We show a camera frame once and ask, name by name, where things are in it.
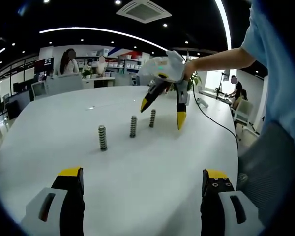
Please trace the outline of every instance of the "human hand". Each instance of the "human hand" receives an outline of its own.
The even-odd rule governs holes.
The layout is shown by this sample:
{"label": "human hand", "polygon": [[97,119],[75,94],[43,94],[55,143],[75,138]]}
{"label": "human hand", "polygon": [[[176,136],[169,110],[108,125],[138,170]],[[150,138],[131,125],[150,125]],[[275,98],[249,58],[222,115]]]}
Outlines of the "human hand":
{"label": "human hand", "polygon": [[195,71],[196,71],[196,68],[195,68],[193,61],[187,62],[185,64],[185,69],[183,71],[183,79],[187,80],[187,81],[190,80],[192,73]]}

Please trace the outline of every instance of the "desk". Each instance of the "desk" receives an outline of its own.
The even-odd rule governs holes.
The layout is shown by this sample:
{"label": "desk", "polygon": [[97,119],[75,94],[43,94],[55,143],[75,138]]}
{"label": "desk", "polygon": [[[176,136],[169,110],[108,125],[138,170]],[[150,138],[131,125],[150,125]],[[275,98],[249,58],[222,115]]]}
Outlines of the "desk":
{"label": "desk", "polygon": [[[208,97],[214,98],[214,99],[216,98],[216,93],[211,92],[211,91],[205,91],[205,90],[203,90],[203,91],[201,91],[200,93],[203,94],[203,95],[205,95],[205,96],[208,96]],[[220,101],[222,101],[222,102],[225,102],[225,103],[227,103],[227,104],[229,104],[229,105],[232,104],[232,101],[231,101],[230,99],[225,98],[225,97],[222,96],[221,94],[219,94],[219,96],[217,97],[217,99],[220,100]]]}
{"label": "desk", "polygon": [[[0,196],[10,214],[19,222],[29,201],[62,169],[82,166],[86,236],[200,235],[202,171],[225,171],[236,187],[236,141],[192,97],[180,131],[176,99],[161,95],[140,113],[147,89],[85,89],[28,104],[0,149]],[[207,115],[235,132],[227,104],[196,96],[209,104]],[[154,128],[148,126],[152,109]],[[134,139],[132,115],[138,118]],[[107,129],[105,152],[100,124]]]}
{"label": "desk", "polygon": [[114,77],[100,77],[100,78],[90,78],[82,79],[83,89],[93,89],[95,81],[108,81],[107,86],[114,86]]}

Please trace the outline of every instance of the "metal spring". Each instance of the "metal spring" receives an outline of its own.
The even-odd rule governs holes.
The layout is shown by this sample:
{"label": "metal spring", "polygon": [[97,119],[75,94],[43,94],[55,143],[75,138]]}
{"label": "metal spring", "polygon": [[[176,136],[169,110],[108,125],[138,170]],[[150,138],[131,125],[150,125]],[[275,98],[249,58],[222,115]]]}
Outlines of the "metal spring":
{"label": "metal spring", "polygon": [[102,151],[107,150],[106,128],[103,125],[98,127],[99,145]]}
{"label": "metal spring", "polygon": [[130,137],[134,138],[136,136],[136,129],[137,129],[137,117],[131,117],[131,124],[130,124]]}
{"label": "metal spring", "polygon": [[149,120],[149,126],[150,126],[151,128],[154,127],[155,114],[156,114],[156,110],[153,109],[153,110],[151,111],[151,119]]}

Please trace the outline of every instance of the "black cable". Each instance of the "black cable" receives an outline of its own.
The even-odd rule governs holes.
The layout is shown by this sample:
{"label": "black cable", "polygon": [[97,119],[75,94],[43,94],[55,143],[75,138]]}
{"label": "black cable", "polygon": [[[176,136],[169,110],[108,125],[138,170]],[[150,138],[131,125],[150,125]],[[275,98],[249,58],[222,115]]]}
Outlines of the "black cable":
{"label": "black cable", "polygon": [[191,80],[191,84],[192,84],[193,97],[194,97],[195,102],[196,102],[196,104],[198,105],[200,111],[203,113],[203,115],[205,115],[205,116],[206,116],[207,118],[209,118],[211,121],[213,121],[213,122],[216,123],[217,125],[221,126],[222,128],[226,129],[227,131],[229,131],[229,132],[234,136],[234,138],[235,138],[235,140],[236,140],[236,144],[237,144],[237,150],[238,150],[238,140],[237,140],[236,135],[235,135],[231,130],[229,130],[229,129],[226,128],[225,126],[223,126],[223,125],[217,123],[215,120],[213,120],[213,119],[212,119],[211,117],[209,117],[207,114],[205,114],[204,111],[202,111],[202,109],[201,109],[201,107],[200,107],[200,105],[199,105],[199,103],[198,103],[198,101],[197,101],[197,99],[196,99],[195,87],[194,87],[194,84],[193,84],[193,80],[192,80],[191,78],[190,78],[190,80]]}

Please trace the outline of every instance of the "air conditioning vent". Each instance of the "air conditioning vent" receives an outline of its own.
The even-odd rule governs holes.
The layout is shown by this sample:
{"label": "air conditioning vent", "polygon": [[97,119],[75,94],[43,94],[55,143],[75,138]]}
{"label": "air conditioning vent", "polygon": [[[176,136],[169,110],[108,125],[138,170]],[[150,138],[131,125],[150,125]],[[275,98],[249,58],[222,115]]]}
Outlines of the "air conditioning vent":
{"label": "air conditioning vent", "polygon": [[141,23],[149,23],[172,16],[171,13],[149,0],[133,0],[117,12]]}

